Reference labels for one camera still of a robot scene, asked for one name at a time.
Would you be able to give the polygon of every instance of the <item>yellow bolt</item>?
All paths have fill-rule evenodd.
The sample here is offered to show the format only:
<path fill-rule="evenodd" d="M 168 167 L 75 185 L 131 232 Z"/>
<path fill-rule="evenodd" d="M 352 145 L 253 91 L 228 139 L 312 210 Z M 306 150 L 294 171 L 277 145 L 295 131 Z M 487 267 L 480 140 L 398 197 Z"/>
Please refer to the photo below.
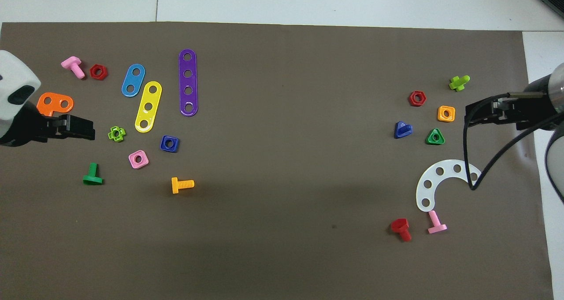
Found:
<path fill-rule="evenodd" d="M 173 194 L 178 194 L 178 189 L 190 189 L 196 185 L 194 180 L 178 181 L 177 177 L 172 177 L 171 183 L 173 184 Z"/>

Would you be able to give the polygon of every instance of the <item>white curved plate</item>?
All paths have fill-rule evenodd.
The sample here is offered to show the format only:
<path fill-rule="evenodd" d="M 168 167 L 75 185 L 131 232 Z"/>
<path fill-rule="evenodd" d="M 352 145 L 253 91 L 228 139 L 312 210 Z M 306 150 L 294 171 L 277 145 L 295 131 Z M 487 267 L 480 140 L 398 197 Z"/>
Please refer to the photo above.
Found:
<path fill-rule="evenodd" d="M 459 172 L 455 171 L 455 166 L 460 166 Z M 442 175 L 437 174 L 437 168 L 443 169 Z M 477 174 L 477 176 L 479 177 L 481 171 L 473 165 L 470 165 L 470 173 Z M 439 186 L 439 184 L 443 182 L 443 180 L 448 178 L 459 178 L 461 180 L 464 180 L 464 182 L 467 181 L 464 161 L 457 159 L 446 159 L 433 164 L 431 167 L 427 168 L 425 172 L 423 172 L 423 175 L 421 175 L 421 178 L 417 183 L 417 191 L 415 193 L 417 207 L 421 211 L 429 212 L 433 210 L 433 208 L 435 208 L 435 190 L 437 189 L 437 186 Z M 431 182 L 431 187 L 426 188 L 425 181 Z M 424 199 L 429 200 L 429 206 L 423 206 Z"/>

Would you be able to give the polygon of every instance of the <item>white table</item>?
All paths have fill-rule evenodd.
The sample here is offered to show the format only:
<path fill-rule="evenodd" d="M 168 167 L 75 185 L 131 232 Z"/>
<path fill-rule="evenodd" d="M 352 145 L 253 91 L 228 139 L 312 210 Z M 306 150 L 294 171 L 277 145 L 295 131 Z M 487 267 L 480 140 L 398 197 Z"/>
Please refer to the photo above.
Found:
<path fill-rule="evenodd" d="M 521 30 L 529 81 L 564 63 L 564 19 L 540 0 L 0 0 L 0 22 L 111 21 Z M 550 135 L 534 141 L 554 298 L 564 300 L 564 204 L 544 168 Z"/>

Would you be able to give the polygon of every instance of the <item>pink nut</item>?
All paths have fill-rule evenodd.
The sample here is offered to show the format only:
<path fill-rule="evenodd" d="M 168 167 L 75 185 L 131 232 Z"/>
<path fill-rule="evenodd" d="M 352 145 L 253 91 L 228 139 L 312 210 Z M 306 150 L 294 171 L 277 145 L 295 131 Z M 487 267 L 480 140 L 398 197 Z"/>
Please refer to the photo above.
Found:
<path fill-rule="evenodd" d="M 67 70 L 71 70 L 76 75 L 77 78 L 83 79 L 85 76 L 84 72 L 78 66 L 81 63 L 82 61 L 80 61 L 79 58 L 72 56 L 66 59 L 65 61 L 62 61 L 61 67 L 64 67 Z"/>
<path fill-rule="evenodd" d="M 129 155 L 129 163 L 133 169 L 139 169 L 149 164 L 149 159 L 144 151 L 136 151 Z"/>
<path fill-rule="evenodd" d="M 446 225 L 441 224 L 441 221 L 439 221 L 439 217 L 434 210 L 429 211 L 429 217 L 431 217 L 431 222 L 433 222 L 433 227 L 428 229 L 429 234 L 441 232 L 441 230 L 447 229 Z"/>

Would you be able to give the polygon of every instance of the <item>yellow strip with holes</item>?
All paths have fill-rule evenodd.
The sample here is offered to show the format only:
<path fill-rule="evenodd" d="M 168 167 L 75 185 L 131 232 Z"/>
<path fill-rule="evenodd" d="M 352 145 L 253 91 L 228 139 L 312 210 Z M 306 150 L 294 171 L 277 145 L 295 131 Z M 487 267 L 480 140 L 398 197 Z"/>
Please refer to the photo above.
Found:
<path fill-rule="evenodd" d="M 146 133 L 153 128 L 162 91 L 163 87 L 157 81 L 150 81 L 143 88 L 141 103 L 139 103 L 139 110 L 137 111 L 137 119 L 135 119 L 135 129 L 138 132 Z"/>

